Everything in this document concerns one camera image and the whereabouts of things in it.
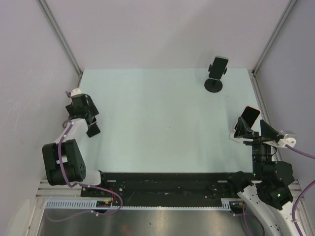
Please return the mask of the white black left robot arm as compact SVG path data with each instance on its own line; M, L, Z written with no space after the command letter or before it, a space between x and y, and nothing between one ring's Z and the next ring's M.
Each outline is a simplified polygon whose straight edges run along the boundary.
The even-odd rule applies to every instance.
M101 180L100 171L86 167L87 154L80 150L84 137L92 138L101 133L96 119L99 111L92 98L78 88L67 96L71 102L65 107L68 119L62 124L64 131L53 143L42 147L47 180L51 186L92 186L91 190L102 197L108 193L109 185Z

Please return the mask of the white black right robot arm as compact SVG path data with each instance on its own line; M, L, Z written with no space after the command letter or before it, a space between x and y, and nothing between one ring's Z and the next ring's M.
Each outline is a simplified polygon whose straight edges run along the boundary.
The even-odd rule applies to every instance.
M252 174L259 183L252 183L242 171L232 174L227 182L227 192L240 197L256 215L264 229L273 236L302 236L294 210L296 205L289 186L295 181L292 165L273 161L271 148L293 148L294 134L278 132L264 120L260 132L253 131L246 121L238 118L234 138L252 148Z

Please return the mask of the pink-cased phone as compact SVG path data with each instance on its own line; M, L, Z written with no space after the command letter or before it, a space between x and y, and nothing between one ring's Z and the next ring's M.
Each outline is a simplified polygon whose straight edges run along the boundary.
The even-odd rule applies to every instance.
M253 127L259 116L260 110L252 106L246 106L241 114L241 117L244 119L244 121L250 128Z
M94 124L96 124L96 122L97 122L96 117L93 117L93 119L92 119L90 125L94 125Z

